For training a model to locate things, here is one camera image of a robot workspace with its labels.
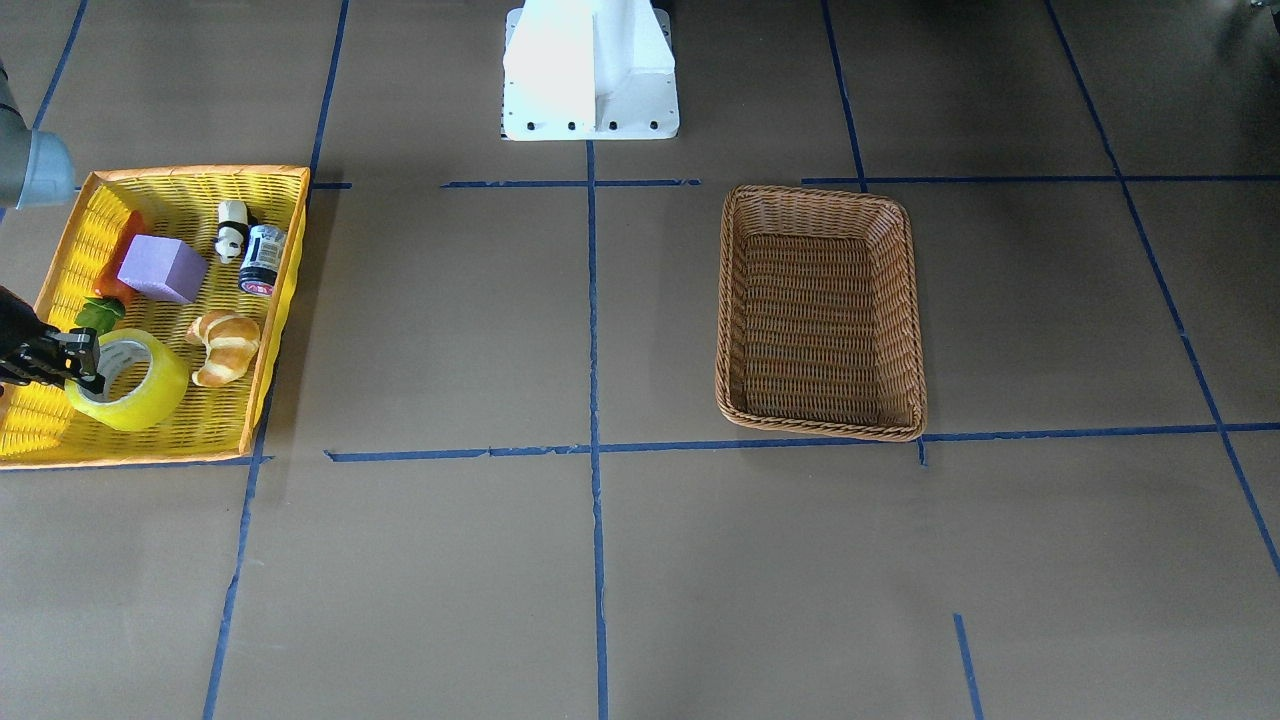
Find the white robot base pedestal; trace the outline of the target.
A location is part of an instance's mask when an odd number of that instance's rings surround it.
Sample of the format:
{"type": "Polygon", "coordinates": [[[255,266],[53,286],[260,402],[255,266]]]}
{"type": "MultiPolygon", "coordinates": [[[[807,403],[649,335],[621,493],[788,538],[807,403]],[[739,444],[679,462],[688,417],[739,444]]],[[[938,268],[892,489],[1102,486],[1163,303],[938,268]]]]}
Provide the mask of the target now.
{"type": "Polygon", "coordinates": [[[509,141],[678,135],[672,23],[660,3],[526,1],[506,15],[502,64],[509,141]]]}

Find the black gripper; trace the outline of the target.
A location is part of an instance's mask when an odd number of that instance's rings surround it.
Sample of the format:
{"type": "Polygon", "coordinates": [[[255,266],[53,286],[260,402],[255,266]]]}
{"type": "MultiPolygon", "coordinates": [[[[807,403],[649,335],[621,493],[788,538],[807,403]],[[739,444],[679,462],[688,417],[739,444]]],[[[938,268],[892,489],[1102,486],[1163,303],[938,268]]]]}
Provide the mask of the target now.
{"type": "Polygon", "coordinates": [[[5,287],[1,287],[1,383],[8,386],[33,382],[61,386],[65,379],[91,395],[105,389],[96,329],[59,332],[5,287]]]}

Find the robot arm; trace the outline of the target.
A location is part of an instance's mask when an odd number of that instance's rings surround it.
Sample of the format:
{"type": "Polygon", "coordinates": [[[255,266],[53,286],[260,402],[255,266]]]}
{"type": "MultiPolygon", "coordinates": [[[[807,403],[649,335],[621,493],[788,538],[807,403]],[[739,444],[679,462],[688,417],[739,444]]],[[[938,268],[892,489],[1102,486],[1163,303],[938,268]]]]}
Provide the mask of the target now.
{"type": "MultiPolygon", "coordinates": [[[[1,67],[1,205],[27,209],[60,205],[76,196],[73,165],[65,143],[54,133],[33,129],[20,113],[1,67]]],[[[50,325],[10,290],[1,288],[3,387],[67,382],[90,393],[105,387],[99,370],[99,333],[50,325]]]]}

